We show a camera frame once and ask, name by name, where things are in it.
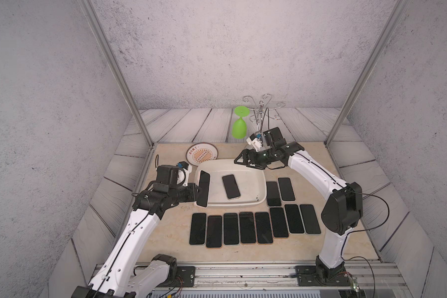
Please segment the purple case phone back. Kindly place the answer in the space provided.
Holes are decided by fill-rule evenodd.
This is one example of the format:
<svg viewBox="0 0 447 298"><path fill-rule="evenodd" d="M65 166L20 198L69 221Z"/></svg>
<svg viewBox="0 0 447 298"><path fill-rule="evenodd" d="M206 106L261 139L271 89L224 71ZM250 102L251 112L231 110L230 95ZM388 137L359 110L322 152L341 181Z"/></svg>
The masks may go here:
<svg viewBox="0 0 447 298"><path fill-rule="evenodd" d="M211 182L211 175L205 171L200 171L199 174L199 194L196 199L196 204L200 207L207 207L209 200L209 188Z"/></svg>

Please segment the mint green case phone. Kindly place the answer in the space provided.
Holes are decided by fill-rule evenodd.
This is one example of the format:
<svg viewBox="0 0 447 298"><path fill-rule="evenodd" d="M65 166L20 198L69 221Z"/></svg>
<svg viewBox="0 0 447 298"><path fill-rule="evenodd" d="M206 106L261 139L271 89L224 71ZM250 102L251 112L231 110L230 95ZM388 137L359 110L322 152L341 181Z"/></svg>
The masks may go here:
<svg viewBox="0 0 447 298"><path fill-rule="evenodd" d="M189 236L190 245L203 245L206 241L206 213L195 213L191 219L191 230Z"/></svg>

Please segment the grey green case phone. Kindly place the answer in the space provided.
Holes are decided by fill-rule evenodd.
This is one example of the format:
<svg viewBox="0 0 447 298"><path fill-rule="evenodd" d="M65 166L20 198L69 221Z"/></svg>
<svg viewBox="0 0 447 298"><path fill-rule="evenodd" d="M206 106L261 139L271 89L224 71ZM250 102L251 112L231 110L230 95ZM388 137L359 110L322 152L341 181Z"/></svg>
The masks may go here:
<svg viewBox="0 0 447 298"><path fill-rule="evenodd" d="M278 185L282 201L293 202L296 200L290 178L278 178Z"/></svg>

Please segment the light green case phone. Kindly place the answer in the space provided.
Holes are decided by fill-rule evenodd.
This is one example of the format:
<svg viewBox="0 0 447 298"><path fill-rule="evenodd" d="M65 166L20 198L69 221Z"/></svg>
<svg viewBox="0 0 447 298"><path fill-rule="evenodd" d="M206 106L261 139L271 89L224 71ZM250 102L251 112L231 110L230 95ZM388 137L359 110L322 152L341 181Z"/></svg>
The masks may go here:
<svg viewBox="0 0 447 298"><path fill-rule="evenodd" d="M238 245L240 243L237 213L223 215L223 243L224 245Z"/></svg>

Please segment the pink case phone front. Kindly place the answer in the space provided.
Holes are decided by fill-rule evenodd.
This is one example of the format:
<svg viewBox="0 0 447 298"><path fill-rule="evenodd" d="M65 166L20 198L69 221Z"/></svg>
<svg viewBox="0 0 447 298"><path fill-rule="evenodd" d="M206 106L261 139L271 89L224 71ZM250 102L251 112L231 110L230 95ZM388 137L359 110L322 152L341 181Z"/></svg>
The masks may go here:
<svg viewBox="0 0 447 298"><path fill-rule="evenodd" d="M257 229L257 242L259 244L273 243L271 221L268 212L256 212L255 224Z"/></svg>

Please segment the blue purple case phone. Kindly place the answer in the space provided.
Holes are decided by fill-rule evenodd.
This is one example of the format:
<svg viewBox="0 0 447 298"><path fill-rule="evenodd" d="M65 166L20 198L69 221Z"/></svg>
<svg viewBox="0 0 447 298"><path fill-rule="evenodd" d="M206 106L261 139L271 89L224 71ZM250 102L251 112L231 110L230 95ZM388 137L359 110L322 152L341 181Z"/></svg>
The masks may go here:
<svg viewBox="0 0 447 298"><path fill-rule="evenodd" d="M285 204L284 210L286 213L289 232L291 234L305 233L299 206L297 204Z"/></svg>

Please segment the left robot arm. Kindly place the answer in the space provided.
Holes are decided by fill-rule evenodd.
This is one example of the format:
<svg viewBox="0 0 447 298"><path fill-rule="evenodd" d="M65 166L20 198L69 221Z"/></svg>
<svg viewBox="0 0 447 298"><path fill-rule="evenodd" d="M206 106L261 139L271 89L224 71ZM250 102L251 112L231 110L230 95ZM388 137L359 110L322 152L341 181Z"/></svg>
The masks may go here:
<svg viewBox="0 0 447 298"><path fill-rule="evenodd" d="M189 182L192 166L160 165L156 179L135 198L128 222L108 259L87 286L78 286L74 298L145 298L162 284L176 282L175 257L158 254L140 273L137 260L165 212L185 202L194 202L201 189Z"/></svg>

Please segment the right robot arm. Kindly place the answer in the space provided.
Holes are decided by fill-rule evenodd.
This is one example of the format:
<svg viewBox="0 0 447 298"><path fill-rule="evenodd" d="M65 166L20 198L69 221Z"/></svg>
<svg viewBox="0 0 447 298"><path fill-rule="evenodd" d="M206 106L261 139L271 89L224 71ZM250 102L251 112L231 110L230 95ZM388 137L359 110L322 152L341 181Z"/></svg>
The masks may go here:
<svg viewBox="0 0 447 298"><path fill-rule="evenodd" d="M257 170L265 170L280 161L310 182L325 199L320 215L326 228L324 244L315 260L315 277L320 283L333 281L345 271L345 244L363 216L362 189L348 183L316 162L297 142L287 143L278 127L263 133L266 147L258 141L252 149L244 149L234 160Z"/></svg>

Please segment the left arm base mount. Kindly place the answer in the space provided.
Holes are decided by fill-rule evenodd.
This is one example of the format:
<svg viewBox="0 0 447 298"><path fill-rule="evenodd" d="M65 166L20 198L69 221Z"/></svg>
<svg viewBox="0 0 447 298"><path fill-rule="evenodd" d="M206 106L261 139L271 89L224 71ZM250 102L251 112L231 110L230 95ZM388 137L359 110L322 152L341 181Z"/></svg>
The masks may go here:
<svg viewBox="0 0 447 298"><path fill-rule="evenodd" d="M157 288L193 288L195 276L195 266L177 266L171 270L168 279Z"/></svg>

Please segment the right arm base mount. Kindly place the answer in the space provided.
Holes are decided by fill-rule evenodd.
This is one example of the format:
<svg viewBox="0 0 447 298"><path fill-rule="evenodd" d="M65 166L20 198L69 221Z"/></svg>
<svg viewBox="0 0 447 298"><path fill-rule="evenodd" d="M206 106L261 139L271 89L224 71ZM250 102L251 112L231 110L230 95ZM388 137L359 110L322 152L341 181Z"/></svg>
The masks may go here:
<svg viewBox="0 0 447 298"><path fill-rule="evenodd" d="M344 265L327 268L324 264L314 266L296 266L298 286L307 287L350 287L352 279Z"/></svg>

